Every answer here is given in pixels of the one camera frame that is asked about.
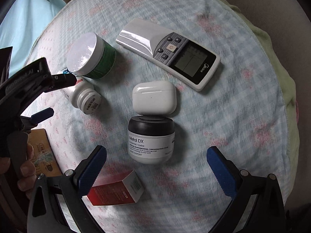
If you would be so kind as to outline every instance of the blue gripper pad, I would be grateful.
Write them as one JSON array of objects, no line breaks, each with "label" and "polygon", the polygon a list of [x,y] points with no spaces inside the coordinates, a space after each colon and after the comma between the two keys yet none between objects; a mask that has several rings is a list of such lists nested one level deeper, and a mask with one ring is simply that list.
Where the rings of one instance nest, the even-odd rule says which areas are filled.
[{"label": "blue gripper pad", "polygon": [[77,180],[78,194],[80,197],[89,193],[107,159],[107,151],[105,147],[98,145],[94,150],[98,151],[94,155],[91,153],[88,159],[86,159],[88,165],[85,166],[84,171],[80,174],[80,177]]},{"label": "blue gripper pad", "polygon": [[237,194],[237,183],[226,166],[227,159],[216,146],[211,146],[207,149],[206,160],[225,195],[234,199]]},{"label": "blue gripper pad", "polygon": [[30,117],[30,121],[32,122],[32,124],[38,124],[52,117],[53,115],[54,115],[54,110],[52,108],[47,108],[38,113],[33,114]]}]

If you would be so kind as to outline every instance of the white airpods case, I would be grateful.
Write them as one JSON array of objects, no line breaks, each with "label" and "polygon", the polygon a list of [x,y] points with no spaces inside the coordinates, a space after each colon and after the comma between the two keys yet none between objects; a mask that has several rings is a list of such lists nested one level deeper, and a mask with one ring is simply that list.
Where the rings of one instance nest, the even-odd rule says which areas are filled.
[{"label": "white airpods case", "polygon": [[169,81],[152,81],[133,89],[133,108],[139,115],[168,115],[177,105],[176,88]]}]

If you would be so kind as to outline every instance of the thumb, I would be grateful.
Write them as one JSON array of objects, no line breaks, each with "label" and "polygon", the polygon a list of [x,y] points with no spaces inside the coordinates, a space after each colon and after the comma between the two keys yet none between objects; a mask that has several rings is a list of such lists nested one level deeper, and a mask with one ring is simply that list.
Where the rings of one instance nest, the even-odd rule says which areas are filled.
[{"label": "thumb", "polygon": [[0,158],[0,174],[5,173],[10,167],[10,158]]}]

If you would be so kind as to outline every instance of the blue curtain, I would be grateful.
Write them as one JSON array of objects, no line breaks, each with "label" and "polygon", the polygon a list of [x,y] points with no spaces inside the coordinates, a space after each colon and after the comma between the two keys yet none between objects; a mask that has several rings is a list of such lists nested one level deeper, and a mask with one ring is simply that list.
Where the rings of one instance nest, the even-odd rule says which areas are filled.
[{"label": "blue curtain", "polygon": [[65,6],[63,0],[16,0],[0,25],[0,48],[13,46],[10,76],[23,67],[35,40]]}]

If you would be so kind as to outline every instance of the remote control screen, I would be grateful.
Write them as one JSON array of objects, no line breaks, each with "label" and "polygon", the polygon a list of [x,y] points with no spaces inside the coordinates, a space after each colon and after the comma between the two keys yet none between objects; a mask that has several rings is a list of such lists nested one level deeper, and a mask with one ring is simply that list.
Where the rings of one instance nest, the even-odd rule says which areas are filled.
[{"label": "remote control screen", "polygon": [[190,43],[185,50],[183,50],[175,66],[193,77],[206,58],[206,53],[195,48],[195,46]]}]

